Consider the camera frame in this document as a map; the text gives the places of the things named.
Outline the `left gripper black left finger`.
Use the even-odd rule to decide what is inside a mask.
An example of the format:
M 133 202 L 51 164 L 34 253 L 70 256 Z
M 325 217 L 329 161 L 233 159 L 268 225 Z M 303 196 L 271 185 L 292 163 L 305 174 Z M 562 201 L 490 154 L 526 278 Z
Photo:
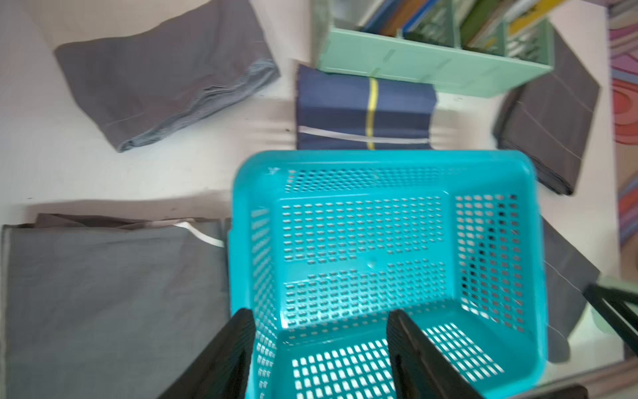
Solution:
M 253 312 L 239 309 L 159 398 L 244 398 L 255 335 Z

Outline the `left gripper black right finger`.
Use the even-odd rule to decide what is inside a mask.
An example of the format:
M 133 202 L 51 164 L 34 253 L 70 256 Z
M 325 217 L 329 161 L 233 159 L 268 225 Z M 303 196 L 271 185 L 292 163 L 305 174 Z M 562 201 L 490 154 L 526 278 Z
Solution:
M 481 397 L 406 312 L 389 314 L 386 335 L 398 398 Z

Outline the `grey pillowcase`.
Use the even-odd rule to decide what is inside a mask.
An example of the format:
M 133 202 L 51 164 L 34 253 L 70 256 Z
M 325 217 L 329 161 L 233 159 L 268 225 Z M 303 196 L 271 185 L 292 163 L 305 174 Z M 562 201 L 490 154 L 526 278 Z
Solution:
M 65 214 L 4 226 L 2 397 L 159 397 L 229 321 L 227 227 Z

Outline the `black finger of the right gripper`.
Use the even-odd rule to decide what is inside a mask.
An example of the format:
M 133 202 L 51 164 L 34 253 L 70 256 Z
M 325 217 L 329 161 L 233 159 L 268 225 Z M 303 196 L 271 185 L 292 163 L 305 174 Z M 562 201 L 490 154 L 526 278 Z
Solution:
M 637 289 L 590 284 L 584 298 L 637 356 Z

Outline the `teal plastic basket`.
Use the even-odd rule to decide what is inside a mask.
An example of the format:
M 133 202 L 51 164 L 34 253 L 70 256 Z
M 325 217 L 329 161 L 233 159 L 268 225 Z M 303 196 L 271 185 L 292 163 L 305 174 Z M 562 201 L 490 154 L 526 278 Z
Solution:
M 256 324 L 249 398 L 392 398 L 404 310 L 487 398 L 548 362 L 542 218 L 518 151 L 267 151 L 239 169 L 231 309 Z

